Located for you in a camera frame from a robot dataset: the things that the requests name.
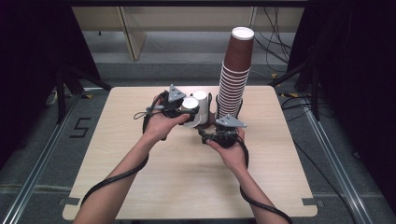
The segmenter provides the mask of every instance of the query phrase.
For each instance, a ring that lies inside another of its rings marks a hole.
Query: gray carpet
[[[183,85],[218,85],[220,64],[124,64],[99,63],[97,67],[103,81],[113,86],[168,86]],[[286,66],[278,65],[277,70],[284,70]],[[248,85],[266,85],[271,79],[268,74],[272,70],[266,65],[253,65],[249,75]],[[295,78],[276,87],[277,93],[294,92]],[[94,87],[83,81],[84,86]],[[100,117],[106,94],[95,94],[91,99],[80,99],[68,121],[62,138],[53,152],[46,170],[41,176],[29,203],[27,204],[19,223],[70,223],[62,218],[64,206],[61,199],[68,196],[82,163],[85,151],[90,143],[97,120]],[[279,96],[282,104],[287,97]],[[351,181],[367,205],[368,212],[374,223],[396,223],[396,218],[390,211],[381,192],[368,174],[359,159],[352,156],[353,146],[345,133],[332,116],[332,111],[326,105],[325,98],[321,98],[321,124],[332,141],[342,163],[345,165]],[[300,104],[299,99],[292,99],[285,106]],[[284,111],[290,132],[295,141],[313,159],[320,170],[327,176],[335,188],[340,191],[340,185],[335,177],[327,158],[321,149],[320,143],[309,124],[302,107],[295,107]],[[46,109],[31,134],[25,139],[25,148],[15,151],[6,166],[0,172],[0,218],[4,218],[12,204],[19,188],[29,175],[41,150],[54,128],[57,119],[56,105]],[[75,130],[79,119],[81,126],[88,127],[85,137],[73,138],[73,135],[83,134],[82,130]],[[310,188],[319,207],[315,217],[293,217],[294,223],[352,223],[350,214],[341,199],[334,193],[329,184],[319,174],[312,162],[300,151],[305,174]],[[245,220],[206,220],[206,223],[240,223]],[[169,221],[142,222],[148,224],[174,223]]]

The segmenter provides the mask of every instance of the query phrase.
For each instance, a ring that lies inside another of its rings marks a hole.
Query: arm
[[[169,119],[162,113],[153,115],[145,133],[106,178],[134,169],[147,157],[157,142],[189,117],[190,115],[182,115]],[[74,223],[113,223],[136,175],[123,178],[94,192],[79,209]]]
[[[239,136],[244,140],[245,132],[238,128]],[[271,200],[265,195],[262,189],[257,185],[256,181],[248,172],[248,168],[245,165],[245,155],[241,146],[236,143],[234,146],[224,149],[214,141],[207,140],[207,144],[215,149],[224,161],[224,164],[233,172],[242,190],[246,195],[256,202],[264,203],[274,207]],[[250,205],[251,210],[259,224],[271,224],[271,223],[288,223],[286,219],[280,217],[260,207]]]

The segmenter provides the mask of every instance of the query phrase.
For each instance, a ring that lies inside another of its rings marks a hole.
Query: person's left hand
[[[169,119],[161,113],[161,110],[157,109],[153,110],[152,114],[153,115],[148,121],[148,126],[146,127],[144,134],[149,134],[154,137],[156,141],[166,138],[176,125],[185,122],[190,117],[189,114],[182,114],[177,118]]]

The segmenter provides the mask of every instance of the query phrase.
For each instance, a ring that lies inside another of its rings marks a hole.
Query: wooden table
[[[219,87],[179,87],[186,94]],[[78,172],[71,198],[82,199],[119,163],[142,134],[145,111],[156,94],[169,87],[118,87],[105,108]],[[216,109],[213,101],[211,111]],[[291,140],[275,91],[269,86],[246,86],[238,117],[247,124],[249,171],[276,207],[291,217],[312,217],[318,209],[304,205],[312,199],[303,167]],[[78,205],[67,204],[64,218],[74,219]],[[233,174],[219,154],[202,144],[196,129],[176,128],[150,152],[117,219],[194,219],[253,217]]]

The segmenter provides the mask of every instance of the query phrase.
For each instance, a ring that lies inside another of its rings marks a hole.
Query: hand
[[[161,113],[161,110],[157,109],[153,110],[152,114],[153,115],[148,121],[148,126],[146,127],[144,135],[154,137],[155,141],[164,139],[176,125],[183,123],[190,118],[189,114],[183,114],[177,118],[169,119]]]
[[[245,141],[245,132],[242,128],[237,128],[239,137]],[[235,173],[240,169],[247,169],[245,165],[245,153],[239,143],[235,143],[232,147],[223,148],[215,141],[206,140],[206,143],[215,149],[221,156],[224,164]]]

